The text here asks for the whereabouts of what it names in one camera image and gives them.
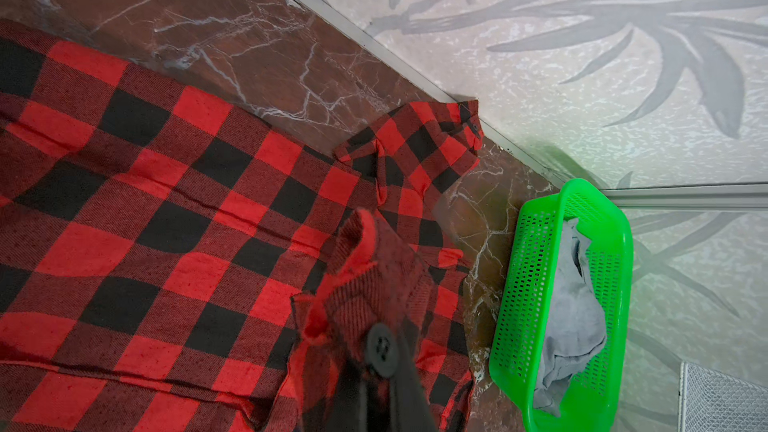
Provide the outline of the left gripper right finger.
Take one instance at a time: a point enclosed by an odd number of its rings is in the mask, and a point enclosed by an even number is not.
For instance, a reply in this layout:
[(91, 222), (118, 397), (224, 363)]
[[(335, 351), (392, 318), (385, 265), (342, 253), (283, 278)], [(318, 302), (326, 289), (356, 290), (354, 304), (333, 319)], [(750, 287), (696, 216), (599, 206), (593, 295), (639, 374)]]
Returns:
[(407, 340), (397, 336), (398, 360), (389, 379), (390, 427), (396, 432), (436, 432), (437, 426), (429, 408)]

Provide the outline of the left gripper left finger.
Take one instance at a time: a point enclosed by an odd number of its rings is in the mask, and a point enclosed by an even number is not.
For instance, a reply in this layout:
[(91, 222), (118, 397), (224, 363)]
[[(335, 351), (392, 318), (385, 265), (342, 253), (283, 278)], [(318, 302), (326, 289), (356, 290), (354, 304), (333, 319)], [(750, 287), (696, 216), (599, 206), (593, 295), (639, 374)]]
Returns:
[(345, 365), (340, 373), (326, 430), (366, 432), (368, 430), (368, 385), (360, 370)]

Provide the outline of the red black plaid shirt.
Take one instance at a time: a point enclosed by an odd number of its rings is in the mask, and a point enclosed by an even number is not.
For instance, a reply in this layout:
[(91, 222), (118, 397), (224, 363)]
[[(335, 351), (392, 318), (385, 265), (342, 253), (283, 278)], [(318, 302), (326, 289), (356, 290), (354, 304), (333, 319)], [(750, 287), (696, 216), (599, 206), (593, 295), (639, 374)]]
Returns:
[(220, 98), (1, 24), (1, 427), (318, 431), (345, 365), (392, 431), (397, 336), (437, 431), (474, 381), (468, 265), (435, 220), (476, 101), (324, 155)]

